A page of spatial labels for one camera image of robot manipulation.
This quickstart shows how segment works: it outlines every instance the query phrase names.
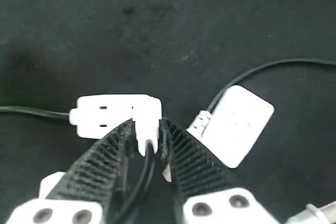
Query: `black mat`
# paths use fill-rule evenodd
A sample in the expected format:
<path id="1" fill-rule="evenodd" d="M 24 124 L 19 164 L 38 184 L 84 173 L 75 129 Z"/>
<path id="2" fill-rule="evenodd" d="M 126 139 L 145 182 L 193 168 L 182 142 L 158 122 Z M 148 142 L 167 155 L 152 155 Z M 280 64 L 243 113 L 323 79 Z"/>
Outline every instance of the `black mat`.
<path id="1" fill-rule="evenodd" d="M 188 126 L 233 76 L 270 60 L 336 59 L 336 0 L 0 0 L 0 103 L 68 111 L 148 93 Z M 279 220 L 336 199 L 335 69 L 288 67 L 244 86 L 275 115 L 237 170 Z M 0 222 L 92 143 L 66 123 L 0 116 Z M 174 223 L 160 170 L 140 223 Z"/>

